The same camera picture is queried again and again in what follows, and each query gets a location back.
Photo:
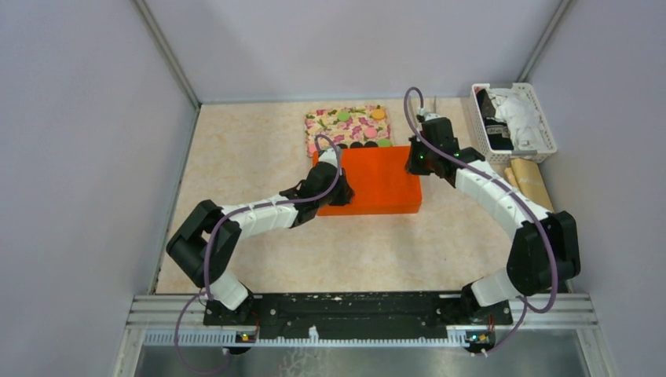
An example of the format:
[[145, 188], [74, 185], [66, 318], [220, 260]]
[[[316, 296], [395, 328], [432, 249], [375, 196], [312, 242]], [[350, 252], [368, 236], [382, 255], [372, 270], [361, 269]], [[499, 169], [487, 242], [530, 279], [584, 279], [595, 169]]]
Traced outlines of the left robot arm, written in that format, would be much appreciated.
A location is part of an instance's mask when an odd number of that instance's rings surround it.
[[293, 229], [311, 221], [326, 206], [350, 204], [354, 192], [336, 163], [319, 162], [296, 186], [254, 203], [218, 206], [198, 203], [166, 246], [166, 253], [208, 298], [222, 304], [232, 324], [251, 317], [250, 292], [229, 269], [236, 245], [252, 236]]

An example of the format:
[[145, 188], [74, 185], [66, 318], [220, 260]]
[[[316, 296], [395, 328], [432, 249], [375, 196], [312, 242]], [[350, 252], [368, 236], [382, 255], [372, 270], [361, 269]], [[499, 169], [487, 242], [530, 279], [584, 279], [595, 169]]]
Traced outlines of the orange box lid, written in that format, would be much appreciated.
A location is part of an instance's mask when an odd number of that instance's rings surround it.
[[354, 191], [345, 206], [326, 206], [319, 216], [415, 214], [423, 202], [420, 179], [407, 172], [408, 146], [348, 148], [342, 167]]

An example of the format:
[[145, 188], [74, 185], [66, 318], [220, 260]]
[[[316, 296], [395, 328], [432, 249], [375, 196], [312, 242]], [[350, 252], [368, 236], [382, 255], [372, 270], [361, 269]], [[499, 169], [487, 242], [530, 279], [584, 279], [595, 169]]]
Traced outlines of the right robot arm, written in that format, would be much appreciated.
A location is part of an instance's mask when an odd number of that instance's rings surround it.
[[460, 148], [445, 117], [420, 115], [421, 130], [410, 137], [406, 169], [437, 175], [480, 205], [511, 238], [507, 264], [462, 289], [463, 318], [480, 324], [492, 306], [555, 288], [580, 274], [576, 221], [533, 202], [511, 188], [476, 149]]

